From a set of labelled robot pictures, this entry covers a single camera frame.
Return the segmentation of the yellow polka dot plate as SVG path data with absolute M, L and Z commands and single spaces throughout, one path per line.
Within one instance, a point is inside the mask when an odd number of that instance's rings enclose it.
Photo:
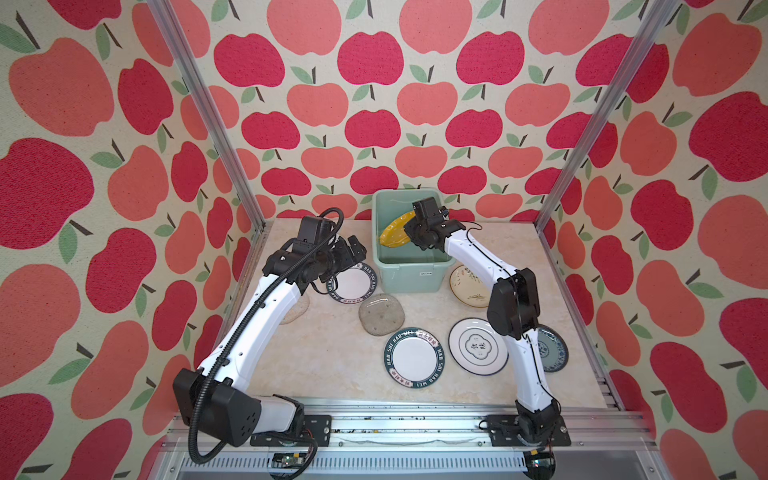
M 410 243 L 405 226 L 414 218 L 415 212 L 409 211 L 393 220 L 379 235 L 379 244 L 387 248 L 399 248 Z

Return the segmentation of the large green rim lettered plate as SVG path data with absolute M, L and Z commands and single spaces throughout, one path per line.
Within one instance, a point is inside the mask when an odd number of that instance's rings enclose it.
M 446 365 L 439 340 L 420 328 L 394 333 L 386 343 L 383 362 L 388 375 L 409 389 L 430 387 L 441 377 Z

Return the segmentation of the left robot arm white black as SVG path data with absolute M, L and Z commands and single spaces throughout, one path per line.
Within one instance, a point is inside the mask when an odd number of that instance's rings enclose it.
M 303 217 L 297 236 L 267 258 L 253 297 L 224 339 L 195 370 L 175 377 L 173 392 L 195 463 L 207 463 L 225 446 L 239 447 L 254 435 L 301 438 L 301 403 L 279 395 L 253 397 L 247 389 L 277 327 L 307 287 L 365 259 L 356 237 L 340 236 L 343 222 L 337 207 Z

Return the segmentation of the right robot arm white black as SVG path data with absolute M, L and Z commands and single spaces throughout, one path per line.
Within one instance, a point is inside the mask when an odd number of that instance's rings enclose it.
M 474 238 L 465 225 L 428 197 L 413 203 L 404 231 L 422 250 L 438 249 L 461 262 L 490 290 L 487 320 L 501 336 L 517 384 L 518 436 L 529 446 L 549 442 L 562 419 L 549 391 L 538 346 L 540 302 L 535 273 L 514 267 Z

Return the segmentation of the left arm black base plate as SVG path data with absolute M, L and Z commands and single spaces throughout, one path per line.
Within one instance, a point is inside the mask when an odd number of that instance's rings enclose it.
M 331 415 L 305 415 L 287 432 L 264 432 L 251 436 L 250 445 L 258 447 L 305 447 L 312 441 L 328 447 L 332 430 Z

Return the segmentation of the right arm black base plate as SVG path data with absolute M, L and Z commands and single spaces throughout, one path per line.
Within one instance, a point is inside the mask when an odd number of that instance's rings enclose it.
M 478 428 L 487 433 L 494 447 L 547 448 L 572 445 L 568 428 L 561 417 L 551 425 L 540 426 L 518 415 L 489 415 Z

